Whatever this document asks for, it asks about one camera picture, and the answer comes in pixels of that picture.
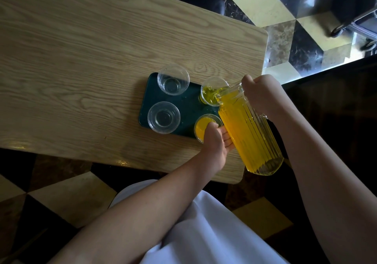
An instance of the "wood grain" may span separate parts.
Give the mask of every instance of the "wood grain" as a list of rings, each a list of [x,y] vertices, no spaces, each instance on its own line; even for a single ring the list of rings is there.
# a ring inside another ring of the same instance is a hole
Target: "wood grain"
[[[267,34],[177,0],[0,0],[0,147],[172,171],[195,139],[138,123],[150,73],[192,82],[262,71]],[[214,180],[237,183],[236,151]]]

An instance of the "person's left hand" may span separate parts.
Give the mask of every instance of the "person's left hand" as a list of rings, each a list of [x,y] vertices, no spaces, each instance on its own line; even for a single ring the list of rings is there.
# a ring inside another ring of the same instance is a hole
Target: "person's left hand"
[[[205,157],[218,162],[219,170],[225,165],[227,154],[234,149],[234,144],[224,126],[219,127],[215,122],[210,122],[204,132],[204,143],[201,153]]]

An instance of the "hand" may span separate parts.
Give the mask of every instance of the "hand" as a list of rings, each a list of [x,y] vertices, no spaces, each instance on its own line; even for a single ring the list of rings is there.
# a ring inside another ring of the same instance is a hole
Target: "hand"
[[[204,132],[204,144],[201,149],[205,158],[218,162],[221,170],[225,165],[227,154],[234,149],[234,144],[224,126],[219,127],[215,122],[209,122]]]
[[[250,75],[242,78],[245,96],[252,108],[265,114],[275,122],[285,111],[296,109],[280,83],[269,74],[252,79]]]

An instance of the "ribbed glass pitcher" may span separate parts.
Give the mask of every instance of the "ribbed glass pitcher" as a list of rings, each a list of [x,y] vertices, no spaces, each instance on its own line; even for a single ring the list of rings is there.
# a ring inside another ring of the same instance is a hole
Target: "ribbed glass pitcher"
[[[265,115],[258,115],[243,94],[242,84],[223,88],[216,95],[219,115],[246,169],[270,176],[283,163],[284,157],[276,143]]]

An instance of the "green tray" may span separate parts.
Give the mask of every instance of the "green tray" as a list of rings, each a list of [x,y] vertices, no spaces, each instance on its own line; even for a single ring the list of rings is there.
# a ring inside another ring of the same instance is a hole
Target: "green tray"
[[[214,114],[219,117],[219,107],[203,104],[200,99],[201,85],[190,82],[187,90],[181,95],[171,96],[165,94],[157,84],[157,72],[152,73],[147,82],[143,103],[141,104],[139,123],[145,128],[148,124],[149,109],[160,101],[167,101],[177,106],[181,114],[181,123],[172,134],[195,138],[194,126],[196,120],[204,114]]]

